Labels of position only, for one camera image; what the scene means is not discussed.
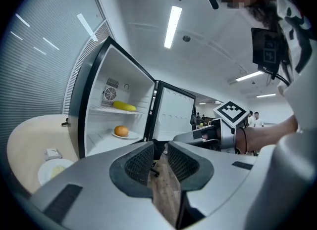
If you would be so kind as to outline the orange fruit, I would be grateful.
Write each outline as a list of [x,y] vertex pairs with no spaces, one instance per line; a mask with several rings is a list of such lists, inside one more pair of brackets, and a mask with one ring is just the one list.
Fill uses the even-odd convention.
[[114,128],[114,134],[120,137],[127,137],[129,129],[126,126],[116,126]]

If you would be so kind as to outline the black chest-mounted tablet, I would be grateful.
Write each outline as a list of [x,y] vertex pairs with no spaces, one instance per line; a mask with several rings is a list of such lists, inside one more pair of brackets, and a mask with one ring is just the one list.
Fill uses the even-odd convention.
[[258,65],[259,70],[276,73],[280,64],[278,57],[278,33],[261,28],[252,28],[251,35],[252,62]]

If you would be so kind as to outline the thin black wristband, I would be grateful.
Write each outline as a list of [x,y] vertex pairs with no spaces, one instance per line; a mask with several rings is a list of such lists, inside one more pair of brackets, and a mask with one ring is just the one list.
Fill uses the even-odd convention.
[[244,139],[245,139],[245,152],[244,152],[244,154],[247,154],[247,152],[248,152],[248,144],[247,144],[246,132],[245,132],[244,128],[240,127],[240,129],[242,130],[242,132],[244,134]]

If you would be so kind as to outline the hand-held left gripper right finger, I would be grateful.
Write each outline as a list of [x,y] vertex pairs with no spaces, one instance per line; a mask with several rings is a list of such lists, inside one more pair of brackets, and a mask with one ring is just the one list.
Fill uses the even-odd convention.
[[216,211],[243,183],[257,157],[170,141],[168,163],[181,186],[176,229],[185,229]]

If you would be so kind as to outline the black mini fridge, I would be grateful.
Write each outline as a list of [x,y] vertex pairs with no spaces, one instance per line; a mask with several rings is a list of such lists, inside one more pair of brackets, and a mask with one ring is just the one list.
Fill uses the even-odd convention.
[[[119,82],[114,101],[103,100],[106,81]],[[195,96],[158,81],[114,39],[98,44],[84,59],[74,83],[68,111],[68,130],[82,159],[143,141],[167,142],[190,132]],[[92,106],[114,108],[115,101],[136,107],[142,115],[89,112]],[[138,139],[111,134],[126,126]]]

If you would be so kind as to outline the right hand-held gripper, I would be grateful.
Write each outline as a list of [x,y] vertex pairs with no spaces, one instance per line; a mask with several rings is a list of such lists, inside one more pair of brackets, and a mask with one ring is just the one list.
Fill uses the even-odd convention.
[[212,121],[212,126],[177,135],[173,142],[182,142],[200,148],[220,146],[222,152],[238,154],[236,135],[239,129],[246,128],[249,112],[236,103],[228,101],[214,108],[213,113],[215,119]]

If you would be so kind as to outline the black chair with star base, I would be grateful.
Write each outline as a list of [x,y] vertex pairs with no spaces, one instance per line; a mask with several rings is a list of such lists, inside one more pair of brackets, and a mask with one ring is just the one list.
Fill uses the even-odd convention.
[[167,145],[165,142],[155,142],[154,143],[154,159],[151,166],[151,172],[154,173],[155,177],[160,175],[160,171],[164,170],[164,167],[167,168],[168,160],[167,160]]

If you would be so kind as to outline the white plastic grid rack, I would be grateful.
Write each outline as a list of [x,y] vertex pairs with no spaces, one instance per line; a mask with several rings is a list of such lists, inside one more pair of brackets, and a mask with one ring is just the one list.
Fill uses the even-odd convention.
[[116,109],[116,108],[101,108],[101,107],[96,107],[92,106],[89,108],[89,112],[101,112],[101,113],[117,113],[117,114],[131,114],[131,115],[142,115],[141,112],[137,111],[126,111],[126,110],[121,110],[121,109]]

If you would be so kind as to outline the white plate with yellow food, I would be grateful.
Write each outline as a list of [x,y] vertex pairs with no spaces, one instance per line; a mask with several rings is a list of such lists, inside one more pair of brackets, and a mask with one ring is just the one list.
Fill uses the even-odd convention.
[[62,165],[65,168],[70,167],[73,164],[72,161],[67,159],[53,159],[45,162],[38,170],[38,181],[41,186],[51,180],[51,171],[54,166]]

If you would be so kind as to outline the yellow corn cob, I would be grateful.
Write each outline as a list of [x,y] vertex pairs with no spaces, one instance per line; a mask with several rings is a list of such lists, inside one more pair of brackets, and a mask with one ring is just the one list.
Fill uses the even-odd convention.
[[136,111],[136,107],[130,104],[127,104],[125,102],[122,101],[115,101],[113,103],[113,107],[116,109],[120,109],[120,110],[124,110],[124,111]]

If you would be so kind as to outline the small white box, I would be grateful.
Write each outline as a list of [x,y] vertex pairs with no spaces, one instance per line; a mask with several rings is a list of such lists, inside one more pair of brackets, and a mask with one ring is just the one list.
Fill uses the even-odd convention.
[[62,155],[59,153],[59,151],[56,148],[47,148],[45,150],[45,160],[53,160],[53,159],[61,159]]

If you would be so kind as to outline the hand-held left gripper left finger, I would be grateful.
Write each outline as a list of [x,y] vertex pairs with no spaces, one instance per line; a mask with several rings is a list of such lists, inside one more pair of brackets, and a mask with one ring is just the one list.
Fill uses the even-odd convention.
[[78,160],[30,201],[66,230],[175,230],[147,186],[154,145],[141,142]]

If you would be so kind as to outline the pale yellow food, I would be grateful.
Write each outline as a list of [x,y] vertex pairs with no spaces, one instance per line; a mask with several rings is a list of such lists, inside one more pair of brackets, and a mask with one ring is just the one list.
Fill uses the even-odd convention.
[[51,179],[53,179],[55,176],[59,175],[61,172],[63,172],[66,168],[62,165],[54,166],[51,171]]

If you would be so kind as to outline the white fan vent cover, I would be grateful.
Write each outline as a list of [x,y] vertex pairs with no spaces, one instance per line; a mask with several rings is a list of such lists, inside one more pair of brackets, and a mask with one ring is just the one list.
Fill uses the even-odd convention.
[[119,82],[108,78],[106,81],[105,89],[103,91],[103,100],[114,101],[117,96],[117,89],[119,86]]

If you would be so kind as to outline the plain white plate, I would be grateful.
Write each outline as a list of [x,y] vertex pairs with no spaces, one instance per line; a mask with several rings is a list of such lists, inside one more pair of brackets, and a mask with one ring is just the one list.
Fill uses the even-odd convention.
[[122,139],[138,139],[139,138],[139,134],[135,132],[128,132],[126,136],[117,135],[114,131],[112,131],[111,134],[117,138],[122,138]]

